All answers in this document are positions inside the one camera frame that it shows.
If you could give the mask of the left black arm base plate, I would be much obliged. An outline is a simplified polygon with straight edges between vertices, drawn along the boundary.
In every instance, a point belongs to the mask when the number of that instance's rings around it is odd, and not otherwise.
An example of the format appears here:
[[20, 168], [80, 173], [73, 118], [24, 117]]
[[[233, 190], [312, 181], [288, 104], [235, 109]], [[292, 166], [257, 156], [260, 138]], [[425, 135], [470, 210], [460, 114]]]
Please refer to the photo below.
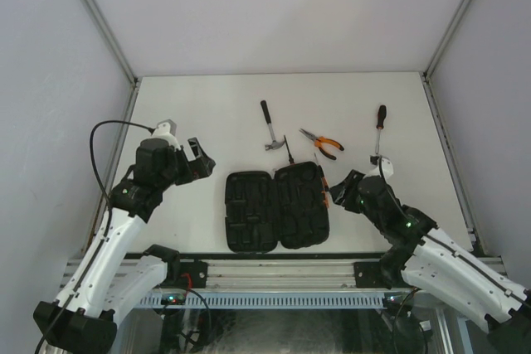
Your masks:
[[200, 260], [170, 264], [162, 288], [204, 289], [207, 286], [208, 263]]

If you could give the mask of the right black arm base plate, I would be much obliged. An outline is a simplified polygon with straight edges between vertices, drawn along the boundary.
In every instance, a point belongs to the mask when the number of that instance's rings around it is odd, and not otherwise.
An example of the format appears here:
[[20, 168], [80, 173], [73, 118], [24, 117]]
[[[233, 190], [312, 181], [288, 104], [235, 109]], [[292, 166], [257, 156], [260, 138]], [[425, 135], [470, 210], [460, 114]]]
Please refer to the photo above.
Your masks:
[[360, 289], [390, 289], [392, 285], [384, 278], [380, 264], [375, 261], [359, 261], [353, 264], [355, 284]]

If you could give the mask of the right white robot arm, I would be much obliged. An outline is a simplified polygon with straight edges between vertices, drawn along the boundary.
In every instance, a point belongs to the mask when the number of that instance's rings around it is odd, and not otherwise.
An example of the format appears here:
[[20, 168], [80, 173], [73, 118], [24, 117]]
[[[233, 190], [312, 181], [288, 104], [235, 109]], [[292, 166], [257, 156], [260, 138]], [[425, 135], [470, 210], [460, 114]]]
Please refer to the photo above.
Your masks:
[[334, 204], [365, 216], [390, 243], [382, 280], [425, 291], [466, 316], [500, 353], [530, 351], [530, 291], [459, 246], [422, 211], [402, 204], [384, 176], [352, 170]]

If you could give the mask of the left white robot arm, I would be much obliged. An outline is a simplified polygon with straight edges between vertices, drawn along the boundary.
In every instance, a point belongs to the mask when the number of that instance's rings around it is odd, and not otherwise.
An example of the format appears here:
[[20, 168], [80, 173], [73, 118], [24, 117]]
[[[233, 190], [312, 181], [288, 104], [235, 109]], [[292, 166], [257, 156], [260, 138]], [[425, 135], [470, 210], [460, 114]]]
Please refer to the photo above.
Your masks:
[[111, 190], [107, 221], [78, 269], [52, 302], [41, 301], [34, 310], [42, 334], [38, 349], [48, 344], [70, 353], [106, 353], [123, 319], [149, 290], [178, 284], [179, 252], [157, 244], [144, 251], [142, 261], [120, 284], [113, 279], [163, 194], [212, 175], [216, 163], [198, 139], [190, 138], [188, 144], [193, 160], [173, 137], [147, 138], [137, 147], [134, 164]]

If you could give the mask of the black plastic tool case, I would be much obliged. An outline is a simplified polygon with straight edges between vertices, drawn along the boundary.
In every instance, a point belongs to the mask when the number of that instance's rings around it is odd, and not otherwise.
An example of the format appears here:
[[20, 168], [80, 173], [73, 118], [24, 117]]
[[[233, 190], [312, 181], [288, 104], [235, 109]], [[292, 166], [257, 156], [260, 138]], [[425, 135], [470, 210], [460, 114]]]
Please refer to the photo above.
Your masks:
[[235, 253], [297, 250], [329, 238], [323, 173], [315, 162], [277, 170], [234, 172], [225, 185], [225, 232]]

